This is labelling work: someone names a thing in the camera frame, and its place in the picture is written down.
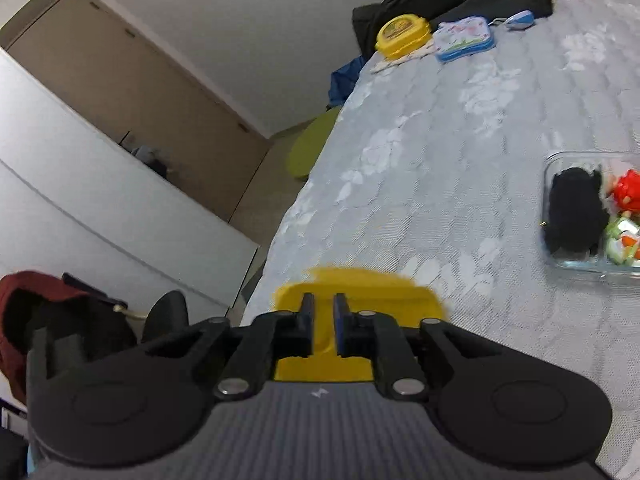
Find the yellow lunch box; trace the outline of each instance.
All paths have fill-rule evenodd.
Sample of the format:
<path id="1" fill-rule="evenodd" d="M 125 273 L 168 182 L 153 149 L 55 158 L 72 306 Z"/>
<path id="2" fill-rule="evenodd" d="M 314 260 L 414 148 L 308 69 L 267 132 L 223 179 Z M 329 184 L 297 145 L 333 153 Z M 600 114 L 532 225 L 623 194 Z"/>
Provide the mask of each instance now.
<path id="1" fill-rule="evenodd" d="M 385 23 L 376 41 L 376 50 L 388 60 L 402 56 L 422 47 L 431 39 L 431 28 L 424 18 L 415 14 L 402 14 Z"/>

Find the white wardrobe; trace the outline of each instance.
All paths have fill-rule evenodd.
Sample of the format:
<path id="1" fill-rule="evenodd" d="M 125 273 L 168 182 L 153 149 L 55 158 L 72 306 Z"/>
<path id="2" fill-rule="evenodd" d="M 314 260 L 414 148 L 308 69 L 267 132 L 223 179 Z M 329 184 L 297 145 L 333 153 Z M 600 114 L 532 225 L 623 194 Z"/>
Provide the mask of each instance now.
<path id="1" fill-rule="evenodd" d="M 256 244 L 114 144 L 0 50 L 0 274 L 70 272 L 146 312 L 224 316 Z"/>

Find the bed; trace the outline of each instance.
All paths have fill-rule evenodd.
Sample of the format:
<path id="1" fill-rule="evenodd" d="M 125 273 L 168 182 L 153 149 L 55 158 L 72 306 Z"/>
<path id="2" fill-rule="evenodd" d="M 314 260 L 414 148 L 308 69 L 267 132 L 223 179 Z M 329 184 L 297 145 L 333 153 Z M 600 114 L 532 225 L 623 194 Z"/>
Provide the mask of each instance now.
<path id="1" fill-rule="evenodd" d="M 413 276 L 453 323 L 596 381 L 614 409 L 599 463 L 640 479 L 639 289 L 555 277 L 538 225 L 547 156 L 638 150 L 640 0 L 555 0 L 496 38 L 445 66 L 369 61 L 242 322 L 313 266 Z"/>

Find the red toy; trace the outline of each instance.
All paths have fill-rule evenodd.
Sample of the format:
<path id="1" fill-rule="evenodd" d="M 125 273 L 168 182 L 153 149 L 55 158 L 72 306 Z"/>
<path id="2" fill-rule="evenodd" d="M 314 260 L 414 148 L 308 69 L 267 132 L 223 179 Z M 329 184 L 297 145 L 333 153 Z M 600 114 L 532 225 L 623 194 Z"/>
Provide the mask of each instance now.
<path id="1" fill-rule="evenodd" d="M 640 173 L 629 170 L 613 188 L 613 198 L 622 211 L 640 212 Z"/>

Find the green cushion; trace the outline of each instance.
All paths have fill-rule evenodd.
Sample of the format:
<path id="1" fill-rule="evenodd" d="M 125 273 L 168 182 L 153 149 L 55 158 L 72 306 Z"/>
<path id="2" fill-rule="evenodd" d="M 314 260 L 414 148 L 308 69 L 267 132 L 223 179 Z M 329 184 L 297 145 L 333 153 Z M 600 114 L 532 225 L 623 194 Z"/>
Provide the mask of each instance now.
<path id="1" fill-rule="evenodd" d="M 334 129 L 335 120 L 338 118 L 341 108 L 341 106 L 331 108 L 316 117 L 296 139 L 287 157 L 287 171 L 293 177 L 305 178 L 309 176 L 331 130 Z"/>

